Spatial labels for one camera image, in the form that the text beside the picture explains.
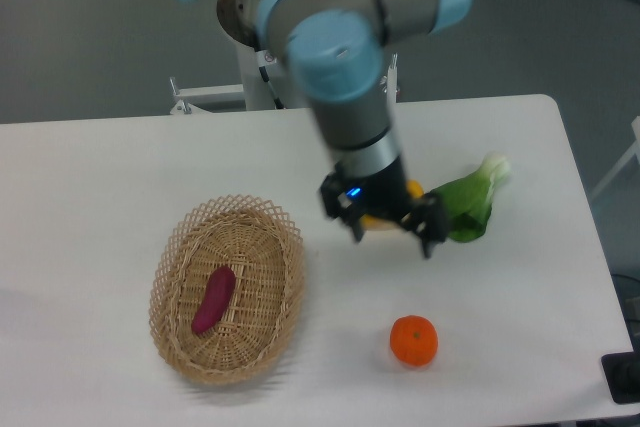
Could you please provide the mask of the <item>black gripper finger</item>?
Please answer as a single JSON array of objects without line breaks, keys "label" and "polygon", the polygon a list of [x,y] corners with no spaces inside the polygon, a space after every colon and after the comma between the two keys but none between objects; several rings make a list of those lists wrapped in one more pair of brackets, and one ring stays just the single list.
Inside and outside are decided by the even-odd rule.
[{"label": "black gripper finger", "polygon": [[360,243],[364,237],[365,227],[362,224],[362,218],[367,211],[361,206],[348,206],[344,214],[344,223],[350,229],[351,235],[355,243]]},{"label": "black gripper finger", "polygon": [[433,250],[449,235],[449,216],[439,196],[422,196],[410,201],[402,228],[419,239],[422,255],[430,259]]}]

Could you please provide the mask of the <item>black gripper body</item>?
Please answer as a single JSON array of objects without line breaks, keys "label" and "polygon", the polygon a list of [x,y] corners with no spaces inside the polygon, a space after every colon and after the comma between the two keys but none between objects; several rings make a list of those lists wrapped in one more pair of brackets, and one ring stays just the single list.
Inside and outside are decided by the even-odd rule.
[{"label": "black gripper body", "polygon": [[392,221],[403,229],[402,218],[408,213],[413,199],[406,182],[400,159],[365,177],[351,177],[345,167],[337,164],[325,177],[319,192],[328,217],[339,219],[344,225],[346,208],[361,206],[367,211],[366,215]]}]

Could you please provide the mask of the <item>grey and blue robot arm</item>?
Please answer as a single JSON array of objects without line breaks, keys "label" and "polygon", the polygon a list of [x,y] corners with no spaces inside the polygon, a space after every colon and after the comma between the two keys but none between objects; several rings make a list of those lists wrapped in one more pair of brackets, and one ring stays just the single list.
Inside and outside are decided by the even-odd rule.
[{"label": "grey and blue robot arm", "polygon": [[460,22],[472,1],[258,0],[239,7],[252,44],[276,58],[311,109],[333,163],[319,190],[324,209],[355,239],[363,237],[366,215],[414,234],[425,255],[449,234],[441,199],[408,192],[383,50]]}]

